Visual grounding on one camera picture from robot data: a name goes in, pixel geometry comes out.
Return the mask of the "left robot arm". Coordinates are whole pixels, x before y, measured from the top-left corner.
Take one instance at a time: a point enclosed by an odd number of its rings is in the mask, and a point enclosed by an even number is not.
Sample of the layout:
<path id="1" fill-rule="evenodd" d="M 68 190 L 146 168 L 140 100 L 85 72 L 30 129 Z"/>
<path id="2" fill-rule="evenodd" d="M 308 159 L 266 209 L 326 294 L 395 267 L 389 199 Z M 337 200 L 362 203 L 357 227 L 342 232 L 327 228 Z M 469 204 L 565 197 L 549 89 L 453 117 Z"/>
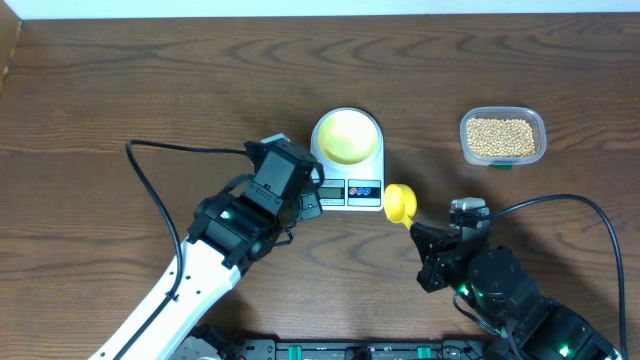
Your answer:
<path id="1" fill-rule="evenodd" d="M 96 359 L 167 359 L 204 314 L 275 247 L 290 244 L 302 221 L 321 215 L 322 165 L 287 138 L 247 142 L 254 166 L 196 208 L 184 239 L 162 201 L 156 204 L 175 247 L 159 281 Z"/>

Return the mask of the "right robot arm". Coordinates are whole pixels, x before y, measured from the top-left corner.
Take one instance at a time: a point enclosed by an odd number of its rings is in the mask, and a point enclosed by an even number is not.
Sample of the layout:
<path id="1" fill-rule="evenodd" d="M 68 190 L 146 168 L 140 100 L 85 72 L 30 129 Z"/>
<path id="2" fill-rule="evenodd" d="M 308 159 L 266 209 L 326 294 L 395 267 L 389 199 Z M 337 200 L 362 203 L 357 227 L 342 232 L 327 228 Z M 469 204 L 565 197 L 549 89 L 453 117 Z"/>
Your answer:
<path id="1" fill-rule="evenodd" d="M 487 359 L 620 359 L 622 352 L 570 308 L 546 297 L 511 250 L 492 248 L 481 229 L 413 224 L 410 237 L 422 262 L 417 281 L 432 293 L 445 288 L 473 309 L 465 315 L 498 338 Z"/>

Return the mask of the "yellow measuring scoop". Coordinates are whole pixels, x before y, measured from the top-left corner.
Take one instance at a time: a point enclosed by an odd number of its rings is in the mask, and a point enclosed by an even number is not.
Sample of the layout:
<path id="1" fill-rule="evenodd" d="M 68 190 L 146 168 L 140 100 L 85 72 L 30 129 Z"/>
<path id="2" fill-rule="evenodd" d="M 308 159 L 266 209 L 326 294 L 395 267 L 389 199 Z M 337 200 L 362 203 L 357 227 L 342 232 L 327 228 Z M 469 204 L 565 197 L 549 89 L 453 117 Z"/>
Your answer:
<path id="1" fill-rule="evenodd" d="M 417 198 L 414 191 L 405 184 L 389 184 L 384 191 L 383 202 L 386 218 L 410 230 L 417 211 Z"/>

